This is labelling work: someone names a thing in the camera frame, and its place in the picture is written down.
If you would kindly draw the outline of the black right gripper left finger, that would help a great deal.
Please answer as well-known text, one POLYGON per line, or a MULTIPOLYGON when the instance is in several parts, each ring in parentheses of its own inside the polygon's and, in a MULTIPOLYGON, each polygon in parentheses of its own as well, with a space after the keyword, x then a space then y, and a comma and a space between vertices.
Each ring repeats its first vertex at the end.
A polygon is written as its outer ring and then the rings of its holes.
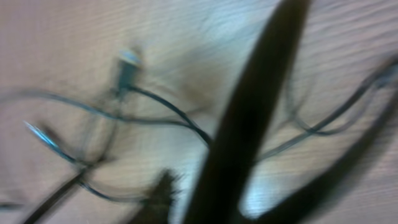
POLYGON ((177 192, 174 184, 177 176, 170 169, 160 175, 140 209, 127 218, 125 224, 169 224, 169 214, 177 192))

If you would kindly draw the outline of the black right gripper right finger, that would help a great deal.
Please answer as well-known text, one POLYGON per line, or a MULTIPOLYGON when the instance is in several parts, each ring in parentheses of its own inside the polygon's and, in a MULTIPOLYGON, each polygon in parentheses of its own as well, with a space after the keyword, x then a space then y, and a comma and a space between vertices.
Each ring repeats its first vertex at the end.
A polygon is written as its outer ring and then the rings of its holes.
POLYGON ((295 60, 310 0, 285 0, 259 36, 233 91, 184 223, 229 223, 295 60))

